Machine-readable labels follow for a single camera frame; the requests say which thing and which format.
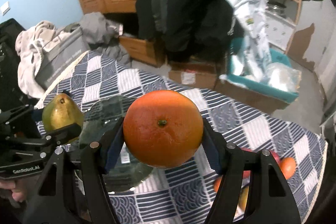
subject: white shipping label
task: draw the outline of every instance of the white shipping label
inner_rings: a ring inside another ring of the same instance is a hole
[[[196,83],[196,74],[190,72],[181,72],[181,83],[183,85],[193,85]]]
[[[126,150],[126,144],[124,143],[123,148],[120,151],[120,160],[122,164],[129,164],[131,162],[129,158],[129,153]]]

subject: patterned tablecloth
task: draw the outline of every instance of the patterned tablecloth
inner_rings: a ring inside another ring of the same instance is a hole
[[[288,184],[301,220],[306,220],[323,178],[327,143],[293,122],[273,118],[212,90],[182,86],[158,75],[125,68],[96,52],[88,52],[38,105],[43,107],[57,93],[67,90],[85,111],[111,96],[139,97],[165,89],[190,98],[227,142],[254,151],[274,150],[280,157],[294,157],[297,169]],[[41,123],[39,130],[45,133]],[[200,147],[182,166],[154,169],[133,191],[111,194],[110,199],[121,223],[203,223],[216,195],[216,177]],[[237,210],[235,219],[242,216]]]

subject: beige cloth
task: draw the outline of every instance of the beige cloth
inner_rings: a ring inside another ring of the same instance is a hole
[[[17,70],[18,85],[23,93],[41,98],[43,88],[35,81],[44,53],[66,39],[70,33],[56,29],[49,21],[41,21],[36,26],[22,31],[16,38],[15,50],[21,58]]]

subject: red apple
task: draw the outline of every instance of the red apple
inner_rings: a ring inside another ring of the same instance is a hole
[[[249,148],[245,148],[245,147],[242,147],[241,150],[252,152],[251,149],[249,149]],[[248,178],[248,177],[250,176],[250,174],[251,174],[251,171],[249,171],[249,170],[244,171],[244,173],[243,173],[243,179]]]
[[[275,153],[274,151],[270,150],[271,154],[273,155],[275,161],[277,162],[277,164],[280,163],[280,157],[277,153]]]

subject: barcode label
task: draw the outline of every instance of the barcode label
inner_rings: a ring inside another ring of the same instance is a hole
[[[123,148],[120,151],[120,160],[122,164],[129,164],[131,162],[129,158],[129,153],[126,151],[126,144],[124,143]]]

